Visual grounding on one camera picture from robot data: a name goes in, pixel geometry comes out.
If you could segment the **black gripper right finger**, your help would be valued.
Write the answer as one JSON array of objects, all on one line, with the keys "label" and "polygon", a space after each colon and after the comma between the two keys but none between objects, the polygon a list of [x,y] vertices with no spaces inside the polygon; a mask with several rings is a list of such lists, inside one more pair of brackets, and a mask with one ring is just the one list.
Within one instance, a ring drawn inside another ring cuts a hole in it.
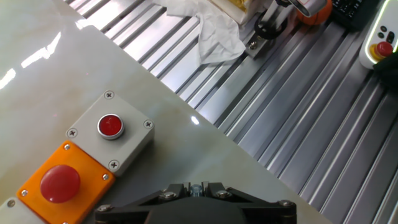
[{"label": "black gripper right finger", "polygon": [[204,182],[203,195],[233,205],[245,223],[297,224],[297,206],[290,200],[268,202],[221,182]]}]

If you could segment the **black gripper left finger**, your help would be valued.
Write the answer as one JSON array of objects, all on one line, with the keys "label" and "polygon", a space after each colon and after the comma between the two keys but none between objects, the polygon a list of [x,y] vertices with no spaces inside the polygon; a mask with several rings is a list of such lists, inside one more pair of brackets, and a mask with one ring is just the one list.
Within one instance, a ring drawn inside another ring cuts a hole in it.
[{"label": "black gripper left finger", "polygon": [[166,189],[158,190],[122,207],[100,205],[95,209],[95,223],[145,223],[154,208],[189,196],[189,182],[170,184]]}]

